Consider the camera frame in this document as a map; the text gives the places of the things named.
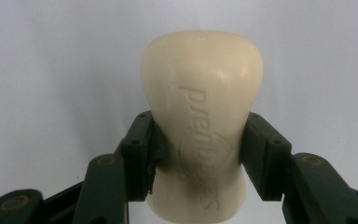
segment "mounting hole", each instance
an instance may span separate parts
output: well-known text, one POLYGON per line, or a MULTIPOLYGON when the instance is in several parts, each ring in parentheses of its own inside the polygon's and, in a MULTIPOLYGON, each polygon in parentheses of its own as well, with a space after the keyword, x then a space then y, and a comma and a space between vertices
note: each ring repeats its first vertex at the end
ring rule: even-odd
POLYGON ((89 224, 106 224, 106 217, 95 217, 89 224))
POLYGON ((313 166, 320 166, 322 165, 322 161, 314 156, 304 156, 301 158, 303 162, 313 165, 313 166))
POLYGON ((17 195, 6 201, 0 206, 1 212, 15 212, 22 209, 30 201, 30 197, 27 195, 17 195))
POLYGON ((345 218, 347 224, 358 224, 358 219, 356 217, 347 217, 345 218))
POLYGON ((98 160, 99 165, 113 165, 116 163, 116 159, 113 156, 105 156, 98 160))

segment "white background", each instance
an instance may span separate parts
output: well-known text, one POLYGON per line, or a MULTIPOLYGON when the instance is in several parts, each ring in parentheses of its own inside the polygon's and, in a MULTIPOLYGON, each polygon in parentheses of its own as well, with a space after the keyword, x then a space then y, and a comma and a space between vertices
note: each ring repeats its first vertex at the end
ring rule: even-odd
MULTIPOLYGON (((0 196, 84 178, 148 110, 140 61, 179 30, 246 35, 264 56, 253 111, 358 189, 358 1, 0 1, 0 196)), ((131 223, 164 223, 131 203, 131 223)), ((284 223, 248 200, 227 223, 284 223)))

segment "cream soap bar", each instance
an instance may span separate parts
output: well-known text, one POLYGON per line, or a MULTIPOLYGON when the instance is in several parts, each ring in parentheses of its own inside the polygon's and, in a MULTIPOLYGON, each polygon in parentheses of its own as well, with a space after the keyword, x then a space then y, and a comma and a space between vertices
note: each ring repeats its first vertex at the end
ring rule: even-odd
POLYGON ((158 216, 217 223, 241 208, 241 134, 262 75, 257 47, 240 35, 187 31, 150 44, 142 81, 169 155, 147 197, 158 216))

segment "soap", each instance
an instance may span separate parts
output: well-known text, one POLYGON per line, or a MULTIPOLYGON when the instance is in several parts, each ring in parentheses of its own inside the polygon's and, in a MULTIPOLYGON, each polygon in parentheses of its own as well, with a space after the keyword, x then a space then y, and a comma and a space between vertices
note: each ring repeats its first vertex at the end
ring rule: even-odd
POLYGON ((241 135, 263 76, 248 38, 183 31, 152 41, 142 82, 168 156, 146 201, 173 223, 218 223, 245 201, 241 135))

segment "screw hole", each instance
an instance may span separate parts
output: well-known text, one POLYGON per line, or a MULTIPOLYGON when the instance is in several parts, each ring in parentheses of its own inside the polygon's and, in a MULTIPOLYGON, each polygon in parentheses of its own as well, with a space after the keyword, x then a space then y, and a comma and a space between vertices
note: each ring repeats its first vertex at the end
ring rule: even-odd
POLYGON ((89 224, 106 224, 106 217, 96 217, 89 224))
POLYGON ((116 163, 116 159, 115 157, 112 156, 102 157, 98 160, 98 164, 102 166, 113 165, 115 163, 116 163))
POLYGON ((304 156, 302 161, 313 166, 320 166, 322 165, 322 161, 314 156, 304 156))
POLYGON ((8 200, 0 206, 1 212, 15 212, 22 209, 30 201, 27 195, 17 195, 8 200))

